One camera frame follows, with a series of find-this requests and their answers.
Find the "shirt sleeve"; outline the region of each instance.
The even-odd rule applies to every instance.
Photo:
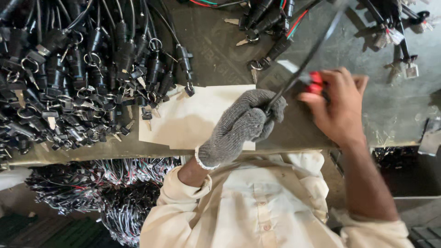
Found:
[[[340,236],[348,248],[414,248],[402,221],[358,221],[346,211],[332,212],[343,224]]]
[[[189,221],[196,213],[197,200],[211,190],[211,177],[207,175],[202,187],[183,184],[178,179],[182,166],[172,169],[164,178],[157,206],[146,218],[140,235],[140,248],[183,247],[191,233]]]

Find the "table surface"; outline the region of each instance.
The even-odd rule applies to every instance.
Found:
[[[309,2],[297,0],[296,12]],[[175,20],[177,35],[194,58],[191,63],[196,76],[195,86],[251,84],[252,77],[246,68],[251,59],[263,57],[273,41],[263,35],[257,45],[236,47],[244,39],[244,33],[237,26],[224,22],[225,18],[239,18],[241,7],[211,9],[194,4],[179,4],[176,0],[166,0]],[[431,1],[429,5],[418,2],[411,6],[418,12],[429,10],[431,16],[441,15],[441,2]],[[302,25],[292,38],[292,46],[279,59],[289,59],[300,64],[306,57],[318,35],[332,18],[332,5],[324,1],[308,13]],[[439,80],[441,60],[441,29],[417,34],[414,28],[405,30],[409,51],[418,54],[416,64],[420,76],[405,79],[403,74],[395,75],[391,64],[401,57],[399,47],[388,45],[376,50],[373,47],[375,26],[370,13],[352,1],[343,15],[332,37],[323,45],[311,61],[307,70],[336,68],[345,66],[350,72],[370,76],[363,99],[363,125],[369,145],[376,147],[418,144],[422,136],[425,119],[440,115],[441,88]],[[164,47],[170,47],[170,36],[164,27],[157,28],[164,37]],[[395,64],[395,68],[404,64]],[[285,84],[290,73],[280,65],[259,72],[257,88],[277,91]],[[178,72],[178,82],[185,82]],[[288,107],[285,120],[276,124],[271,136],[256,144],[256,151],[248,153],[277,153],[304,149],[322,149],[333,144],[313,124],[309,109],[295,98],[296,90],[287,92]],[[134,109],[134,116],[139,117]],[[93,147],[81,147],[69,151],[47,152],[41,145],[33,144],[26,155],[13,152],[10,165],[45,165],[71,160],[91,160],[101,158],[165,157],[191,154],[191,150],[170,150],[168,146],[138,141],[138,122],[131,133],[122,137],[122,142],[108,137],[106,143],[96,143]]]

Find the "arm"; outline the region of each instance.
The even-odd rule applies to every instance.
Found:
[[[285,99],[272,108],[274,120],[258,106],[269,102],[275,93],[268,90],[249,90],[227,109],[211,137],[196,148],[195,156],[184,166],[167,173],[157,200],[142,226],[140,247],[184,247],[193,225],[198,221],[197,200],[211,190],[211,169],[235,160],[245,141],[265,139],[274,121],[282,121]]]
[[[349,213],[383,221],[399,219],[392,195],[367,149],[361,121],[367,76],[352,76],[345,68],[322,71],[330,104],[322,96],[303,93],[316,125],[342,149],[347,165],[346,205]]]

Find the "green wire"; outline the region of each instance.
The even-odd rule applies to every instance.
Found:
[[[300,22],[295,26],[295,28],[292,30],[292,32],[288,35],[288,38],[291,38],[291,36],[294,34],[295,30],[297,29],[297,27],[299,26]]]
[[[209,1],[207,1],[207,0],[199,0],[199,1],[204,2],[204,3],[207,3],[207,4],[214,4],[214,5],[217,5],[217,3],[209,2]]]

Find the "bundle of wires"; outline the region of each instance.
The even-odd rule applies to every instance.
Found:
[[[229,2],[229,3],[218,4],[218,3],[210,2],[207,0],[190,0],[190,1],[194,4],[204,6],[204,7],[210,7],[210,8],[222,8],[222,7],[226,7],[226,6],[231,6],[231,5],[247,2],[246,0],[239,0],[239,1]]]
[[[102,171],[88,162],[33,167],[25,183],[37,193],[36,202],[49,204],[58,209],[59,214],[97,210],[101,202],[100,191],[110,187],[103,180]]]
[[[159,188],[152,182],[103,191],[101,220],[112,238],[121,245],[136,247],[142,225],[158,197]]]
[[[104,178],[115,185],[128,186],[136,181],[162,184],[167,171],[180,164],[174,157],[168,158],[124,158],[93,160],[92,163],[104,172]]]
[[[286,33],[286,38],[289,39],[292,37],[292,35],[295,33],[295,31],[297,30],[297,27],[300,25],[300,23],[302,22],[304,16],[306,15],[306,13],[308,13],[308,9],[305,10],[295,21],[294,25],[292,25],[291,29],[289,30],[289,32]]]

